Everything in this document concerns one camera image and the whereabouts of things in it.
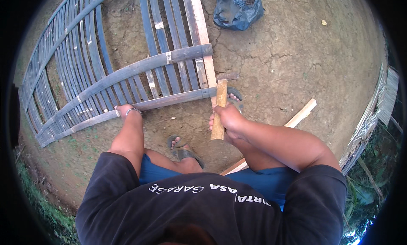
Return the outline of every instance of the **wrist bracelet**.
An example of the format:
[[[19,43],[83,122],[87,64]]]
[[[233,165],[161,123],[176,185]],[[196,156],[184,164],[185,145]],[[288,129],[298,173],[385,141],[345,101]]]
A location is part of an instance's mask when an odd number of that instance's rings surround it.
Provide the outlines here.
[[[143,113],[141,113],[141,111],[140,111],[139,109],[137,109],[137,108],[130,108],[130,109],[127,110],[127,112],[126,112],[126,117],[127,117],[127,115],[129,114],[129,111],[131,111],[131,110],[138,111],[138,112],[140,113],[140,115],[143,116]]]

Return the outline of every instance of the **black t-shirt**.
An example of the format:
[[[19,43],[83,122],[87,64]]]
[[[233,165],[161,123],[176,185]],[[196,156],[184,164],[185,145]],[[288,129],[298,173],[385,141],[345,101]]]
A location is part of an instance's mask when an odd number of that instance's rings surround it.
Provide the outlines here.
[[[295,178],[284,211],[247,184],[214,173],[140,185],[131,163],[104,152],[79,207],[82,244],[151,244],[170,223],[191,223],[217,244],[338,244],[346,182],[318,165]]]

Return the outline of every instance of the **wooden hammer handle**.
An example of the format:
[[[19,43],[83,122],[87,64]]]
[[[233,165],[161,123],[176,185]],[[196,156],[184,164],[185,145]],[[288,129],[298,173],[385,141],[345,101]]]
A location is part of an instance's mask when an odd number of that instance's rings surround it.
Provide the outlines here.
[[[226,106],[227,100],[227,80],[222,79],[218,81],[216,87],[216,104],[221,107]],[[221,117],[215,114],[215,119],[213,120],[212,134],[210,136],[211,140],[223,140],[225,128],[221,124]]]

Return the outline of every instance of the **hammer head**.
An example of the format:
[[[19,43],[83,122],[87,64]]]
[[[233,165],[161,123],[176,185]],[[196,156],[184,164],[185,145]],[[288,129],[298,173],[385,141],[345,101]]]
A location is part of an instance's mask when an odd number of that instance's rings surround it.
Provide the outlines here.
[[[237,73],[237,72],[219,74],[218,76],[216,76],[216,82],[218,82],[219,80],[222,80],[222,79],[227,79],[229,81],[229,80],[234,80],[234,79],[238,79],[238,78],[239,78],[239,73]]]

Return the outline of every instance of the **hammer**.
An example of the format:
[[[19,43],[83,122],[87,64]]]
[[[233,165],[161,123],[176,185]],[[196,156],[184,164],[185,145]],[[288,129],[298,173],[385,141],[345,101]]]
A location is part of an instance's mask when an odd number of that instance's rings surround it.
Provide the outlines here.
[[[239,73],[232,72],[229,74],[220,74],[216,77],[216,104],[221,107],[226,106],[227,99],[227,81],[239,78]],[[221,124],[221,117],[215,113],[215,119],[213,120],[211,140],[223,140],[225,128]]]

